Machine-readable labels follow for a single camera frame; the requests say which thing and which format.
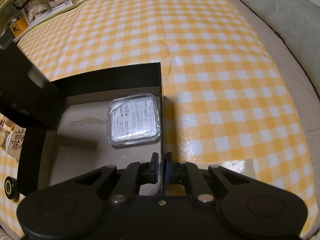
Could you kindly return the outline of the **white round tape measure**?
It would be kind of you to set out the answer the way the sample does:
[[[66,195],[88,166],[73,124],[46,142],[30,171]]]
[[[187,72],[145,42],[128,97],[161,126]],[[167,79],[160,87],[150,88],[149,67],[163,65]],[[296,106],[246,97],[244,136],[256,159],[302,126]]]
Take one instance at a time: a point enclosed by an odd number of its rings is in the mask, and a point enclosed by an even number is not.
[[[12,135],[13,135],[13,132],[11,132],[11,133],[8,135],[7,139],[6,139],[6,142],[5,142],[5,149],[6,149],[6,151],[7,151],[8,148],[9,148],[9,144],[10,144],[10,142],[11,142],[11,137],[12,137]]]

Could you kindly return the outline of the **wooden carved character block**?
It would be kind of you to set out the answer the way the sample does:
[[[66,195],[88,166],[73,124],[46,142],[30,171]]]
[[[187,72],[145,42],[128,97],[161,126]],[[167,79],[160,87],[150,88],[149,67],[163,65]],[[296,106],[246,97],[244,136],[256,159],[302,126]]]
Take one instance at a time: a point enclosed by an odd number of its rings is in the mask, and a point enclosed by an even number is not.
[[[9,144],[7,154],[15,158],[16,160],[19,160],[26,129],[18,125],[15,125],[12,132],[13,135],[11,137],[11,142]]]

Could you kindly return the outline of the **yellow box on shelf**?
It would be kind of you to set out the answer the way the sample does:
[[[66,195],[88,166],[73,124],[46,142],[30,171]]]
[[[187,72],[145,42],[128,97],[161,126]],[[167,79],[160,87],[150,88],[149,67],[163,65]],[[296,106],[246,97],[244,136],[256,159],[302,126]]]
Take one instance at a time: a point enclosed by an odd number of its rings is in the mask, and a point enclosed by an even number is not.
[[[15,37],[18,37],[21,35],[27,28],[28,24],[23,16],[20,18],[14,18],[10,21],[10,26],[9,26],[11,32]]]

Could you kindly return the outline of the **clear square plastic container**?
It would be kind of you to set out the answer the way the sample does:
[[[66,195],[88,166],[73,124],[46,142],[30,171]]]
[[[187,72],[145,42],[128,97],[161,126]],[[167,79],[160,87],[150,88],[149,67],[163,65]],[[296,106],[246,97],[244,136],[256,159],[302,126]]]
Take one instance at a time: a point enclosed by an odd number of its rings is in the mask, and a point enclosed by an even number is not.
[[[157,99],[134,94],[114,99],[108,106],[107,139],[114,147],[148,144],[161,134]]]

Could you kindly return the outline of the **yellow checkered tablecloth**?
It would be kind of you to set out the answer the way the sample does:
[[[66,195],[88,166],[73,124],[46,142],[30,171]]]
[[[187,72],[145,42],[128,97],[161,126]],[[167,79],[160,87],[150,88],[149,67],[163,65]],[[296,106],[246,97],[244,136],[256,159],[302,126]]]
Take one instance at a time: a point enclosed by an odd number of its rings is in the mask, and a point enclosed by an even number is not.
[[[159,62],[164,145],[193,163],[252,159],[257,179],[304,200],[313,168],[274,60],[231,0],[91,0],[36,26],[18,47],[50,80]]]

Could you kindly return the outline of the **black storage box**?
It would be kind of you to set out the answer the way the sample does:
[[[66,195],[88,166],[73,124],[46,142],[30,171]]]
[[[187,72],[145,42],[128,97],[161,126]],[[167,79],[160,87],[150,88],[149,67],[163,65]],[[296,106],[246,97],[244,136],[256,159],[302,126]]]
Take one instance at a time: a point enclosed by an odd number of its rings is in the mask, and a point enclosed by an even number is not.
[[[105,165],[122,169],[163,153],[161,139],[114,146],[107,137],[113,100],[150,93],[161,102],[160,63],[95,70],[55,80],[53,85],[62,101],[27,126],[17,171],[20,194],[26,196]]]

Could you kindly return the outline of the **small black cardboard box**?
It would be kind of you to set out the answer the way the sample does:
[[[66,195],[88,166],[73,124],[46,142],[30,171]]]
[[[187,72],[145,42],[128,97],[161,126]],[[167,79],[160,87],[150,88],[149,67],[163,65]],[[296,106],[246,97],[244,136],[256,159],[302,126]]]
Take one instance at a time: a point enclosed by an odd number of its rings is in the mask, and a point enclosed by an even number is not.
[[[1,113],[9,120],[54,129],[65,99],[16,44],[1,48]]]

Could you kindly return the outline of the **doll in clear case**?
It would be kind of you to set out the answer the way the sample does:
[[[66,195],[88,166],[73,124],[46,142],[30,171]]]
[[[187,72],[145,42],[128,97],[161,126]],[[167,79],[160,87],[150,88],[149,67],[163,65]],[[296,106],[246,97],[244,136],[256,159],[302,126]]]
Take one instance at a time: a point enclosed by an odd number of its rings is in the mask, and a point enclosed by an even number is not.
[[[46,0],[14,0],[13,5],[22,12],[29,26],[39,22],[50,13]]]

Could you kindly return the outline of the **grey pillow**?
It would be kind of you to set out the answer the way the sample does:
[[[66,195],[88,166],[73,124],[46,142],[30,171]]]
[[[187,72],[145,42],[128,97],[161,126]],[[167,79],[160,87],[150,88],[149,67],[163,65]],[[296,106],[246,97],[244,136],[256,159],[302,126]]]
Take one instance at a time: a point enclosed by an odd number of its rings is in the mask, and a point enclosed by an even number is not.
[[[314,83],[319,81],[319,7],[310,0],[241,0],[285,41]]]

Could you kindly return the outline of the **black round tin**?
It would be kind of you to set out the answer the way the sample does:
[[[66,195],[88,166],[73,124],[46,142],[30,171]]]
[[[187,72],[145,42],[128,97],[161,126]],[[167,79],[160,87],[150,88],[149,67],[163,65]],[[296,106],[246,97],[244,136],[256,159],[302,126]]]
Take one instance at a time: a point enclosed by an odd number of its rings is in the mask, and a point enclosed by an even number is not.
[[[4,180],[4,192],[9,200],[18,201],[20,194],[17,191],[17,179],[8,176]]]

